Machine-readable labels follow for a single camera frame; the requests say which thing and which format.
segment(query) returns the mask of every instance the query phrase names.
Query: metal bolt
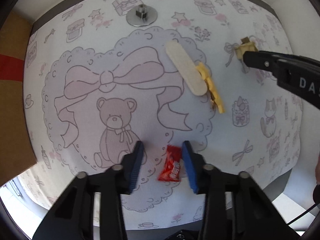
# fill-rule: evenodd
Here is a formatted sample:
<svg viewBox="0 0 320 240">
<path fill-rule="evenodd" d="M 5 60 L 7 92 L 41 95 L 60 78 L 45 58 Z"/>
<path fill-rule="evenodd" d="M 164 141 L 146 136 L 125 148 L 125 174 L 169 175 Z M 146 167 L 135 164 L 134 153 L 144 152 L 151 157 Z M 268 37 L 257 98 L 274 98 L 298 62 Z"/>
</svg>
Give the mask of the metal bolt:
<svg viewBox="0 0 320 240">
<path fill-rule="evenodd" d="M 243 178 L 243 179 L 250 178 L 250 174 L 247 173 L 246 171 L 241 171 L 241 172 L 239 173 L 239 176 L 240 176 L 241 178 Z"/>
<path fill-rule="evenodd" d="M 147 6 L 145 4 L 140 4 L 137 7 L 136 10 L 136 16 L 138 16 L 141 19 L 147 18 L 148 12 L 147 12 Z"/>
<path fill-rule="evenodd" d="M 81 171 L 77 174 L 78 179 L 83 179 L 87 176 L 87 173 L 85 171 Z"/>
<path fill-rule="evenodd" d="M 122 170 L 122 168 L 123 168 L 123 166 L 121 164 L 115 164 L 112 166 L 112 169 L 114 171 L 120 171 L 120 170 Z"/>
<path fill-rule="evenodd" d="M 203 168 L 206 170 L 206 171 L 212 171 L 214 169 L 214 166 L 212 164 L 205 164 L 203 165 Z"/>
</svg>

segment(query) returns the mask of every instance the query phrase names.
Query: yellow plastic clip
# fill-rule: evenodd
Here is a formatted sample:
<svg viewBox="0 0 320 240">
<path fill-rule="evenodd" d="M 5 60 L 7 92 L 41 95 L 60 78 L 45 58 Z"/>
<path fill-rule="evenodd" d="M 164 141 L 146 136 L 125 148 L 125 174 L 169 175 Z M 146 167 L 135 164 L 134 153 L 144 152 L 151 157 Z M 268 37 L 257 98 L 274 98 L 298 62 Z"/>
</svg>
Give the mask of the yellow plastic clip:
<svg viewBox="0 0 320 240">
<path fill-rule="evenodd" d="M 207 84 L 208 90 L 210 92 L 210 97 L 211 97 L 210 101 L 211 101 L 212 107 L 216 105 L 218 107 L 219 113 L 223 114 L 225 112 L 223 107 L 223 102 L 221 97 L 218 94 L 217 88 L 214 85 L 212 78 L 210 77 L 209 70 L 206 68 L 206 66 L 202 62 L 200 62 L 199 65 L 196 66 L 196 69 L 199 71 L 202 79 Z"/>
<path fill-rule="evenodd" d="M 235 48 L 237 59 L 242 60 L 243 54 L 246 51 L 258 51 L 253 41 L 250 41 L 248 37 L 241 39 L 242 44 Z"/>
</svg>

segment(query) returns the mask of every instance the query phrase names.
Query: metal washer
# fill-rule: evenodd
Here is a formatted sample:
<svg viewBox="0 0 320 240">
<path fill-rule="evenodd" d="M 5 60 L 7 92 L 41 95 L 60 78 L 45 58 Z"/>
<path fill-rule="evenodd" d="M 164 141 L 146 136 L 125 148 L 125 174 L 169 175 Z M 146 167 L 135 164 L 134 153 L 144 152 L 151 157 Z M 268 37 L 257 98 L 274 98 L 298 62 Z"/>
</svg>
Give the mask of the metal washer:
<svg viewBox="0 0 320 240">
<path fill-rule="evenodd" d="M 135 27 L 141 27 L 141 26 L 147 26 L 155 22 L 155 20 L 158 18 L 158 13 L 156 9 L 146 5 L 146 9 L 148 12 L 147 19 L 141 19 L 138 16 L 136 16 L 136 11 L 138 10 L 138 6 L 133 7 L 130 11 L 128 11 L 126 15 L 127 22 Z"/>
</svg>

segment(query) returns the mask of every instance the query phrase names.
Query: bow illustration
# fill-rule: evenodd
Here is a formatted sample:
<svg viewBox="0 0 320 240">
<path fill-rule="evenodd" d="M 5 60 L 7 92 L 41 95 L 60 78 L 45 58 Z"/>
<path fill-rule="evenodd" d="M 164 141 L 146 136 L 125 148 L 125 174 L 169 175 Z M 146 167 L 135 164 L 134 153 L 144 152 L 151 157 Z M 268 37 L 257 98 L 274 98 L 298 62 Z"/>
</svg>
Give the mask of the bow illustration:
<svg viewBox="0 0 320 240">
<path fill-rule="evenodd" d="M 230 53 L 230 57 L 229 57 L 229 60 L 228 62 L 226 63 L 226 67 L 228 67 L 231 63 L 231 60 L 235 54 L 235 48 L 236 47 L 239 47 L 239 44 L 238 43 L 234 43 L 234 44 L 230 44 L 228 42 L 226 42 L 225 46 L 224 46 L 224 51 L 227 52 L 227 53 Z"/>
<path fill-rule="evenodd" d="M 212 3 L 195 1 L 196 6 L 214 8 Z"/>
<path fill-rule="evenodd" d="M 84 100 L 88 94 L 96 90 L 109 93 L 118 85 L 129 85 L 141 90 L 163 88 L 156 95 L 159 122 L 169 129 L 191 130 L 185 124 L 188 114 L 180 114 L 169 108 L 169 103 L 177 100 L 183 94 L 181 75 L 179 72 L 165 72 L 157 51 L 152 47 L 143 47 L 126 56 L 113 71 L 97 74 L 79 65 L 68 70 L 65 77 L 64 95 L 54 100 L 58 118 L 62 122 L 69 123 L 67 131 L 62 135 L 64 148 L 74 143 L 79 134 L 74 112 L 69 111 L 68 106 Z M 118 131 L 121 133 L 122 140 L 124 133 L 130 140 L 128 128 Z"/>
<path fill-rule="evenodd" d="M 253 146 L 251 145 L 251 146 L 248 147 L 249 142 L 250 142 L 250 141 L 247 140 L 247 142 L 245 143 L 245 146 L 244 146 L 244 149 L 243 149 L 242 152 L 238 152 L 238 153 L 233 154 L 233 156 L 232 156 L 232 161 L 234 162 L 236 159 L 238 159 L 238 161 L 237 161 L 237 163 L 236 163 L 236 166 L 239 165 L 239 163 L 240 163 L 240 161 L 242 160 L 243 155 L 244 155 L 245 153 L 252 152 Z"/>
<path fill-rule="evenodd" d="M 119 142 L 123 142 L 124 141 L 124 134 L 127 136 L 129 143 L 132 144 L 132 137 L 129 133 L 129 131 L 131 131 L 131 126 L 128 124 L 126 127 L 121 128 L 121 129 L 112 129 L 110 127 L 107 128 L 110 131 L 114 131 L 116 133 L 116 135 L 120 134 L 120 141 Z"/>
<path fill-rule="evenodd" d="M 64 18 L 63 21 L 65 21 L 66 19 L 68 19 L 68 17 L 73 16 L 73 14 L 74 14 L 78 9 L 80 9 L 81 7 L 82 7 L 82 4 L 76 4 L 76 5 L 72 8 L 72 10 L 67 11 L 66 13 L 64 13 L 64 14 L 62 15 L 62 18 Z"/>
<path fill-rule="evenodd" d="M 276 120 L 276 117 L 273 115 L 273 116 L 271 116 L 271 117 L 267 117 L 267 118 L 266 118 L 266 123 L 269 124 L 270 121 L 271 121 L 271 123 L 274 123 L 275 120 Z"/>
<path fill-rule="evenodd" d="M 236 117 L 237 124 L 241 123 L 241 125 L 243 125 L 244 120 L 245 120 L 245 116 L 237 116 Z"/>
<path fill-rule="evenodd" d="M 116 9 L 118 9 L 119 7 L 126 8 L 128 4 L 135 4 L 137 2 L 138 2 L 137 0 L 122 1 L 122 2 L 119 3 L 119 5 L 116 7 Z"/>
</svg>

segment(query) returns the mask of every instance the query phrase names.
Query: cat illustration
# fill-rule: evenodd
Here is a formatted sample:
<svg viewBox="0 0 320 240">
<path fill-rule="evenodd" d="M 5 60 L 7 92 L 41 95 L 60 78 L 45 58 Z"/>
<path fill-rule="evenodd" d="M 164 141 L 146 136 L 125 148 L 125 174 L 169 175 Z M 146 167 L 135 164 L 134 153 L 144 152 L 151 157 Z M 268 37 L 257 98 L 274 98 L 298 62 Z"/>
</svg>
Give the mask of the cat illustration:
<svg viewBox="0 0 320 240">
<path fill-rule="evenodd" d="M 270 138 L 276 131 L 276 116 L 277 111 L 276 102 L 273 98 L 272 101 L 266 100 L 266 109 L 264 110 L 265 118 L 260 119 L 261 130 L 264 136 Z"/>
</svg>

